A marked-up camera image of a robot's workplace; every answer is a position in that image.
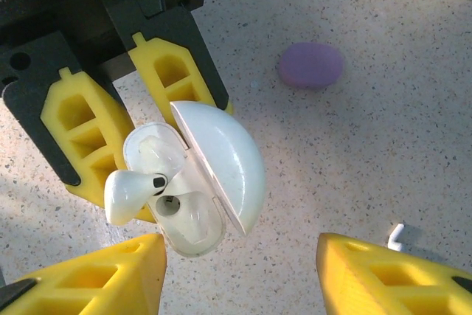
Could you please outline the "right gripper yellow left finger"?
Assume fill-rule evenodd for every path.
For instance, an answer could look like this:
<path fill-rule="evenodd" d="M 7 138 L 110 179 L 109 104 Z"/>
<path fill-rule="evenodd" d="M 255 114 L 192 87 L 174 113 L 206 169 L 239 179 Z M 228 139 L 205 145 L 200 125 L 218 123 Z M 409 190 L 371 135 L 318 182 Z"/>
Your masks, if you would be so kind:
<path fill-rule="evenodd" d="M 1 313 L 157 314 L 166 265 L 163 236 L 143 235 L 1 287 Z"/>

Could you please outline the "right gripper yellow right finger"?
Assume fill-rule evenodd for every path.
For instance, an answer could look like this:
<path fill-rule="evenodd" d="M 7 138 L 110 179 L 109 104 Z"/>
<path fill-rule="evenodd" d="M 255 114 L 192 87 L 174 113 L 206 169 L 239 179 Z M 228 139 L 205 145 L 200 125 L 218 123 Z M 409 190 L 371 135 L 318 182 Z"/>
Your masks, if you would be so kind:
<path fill-rule="evenodd" d="M 319 235 L 327 314 L 470 314 L 471 274 L 336 233 Z"/>

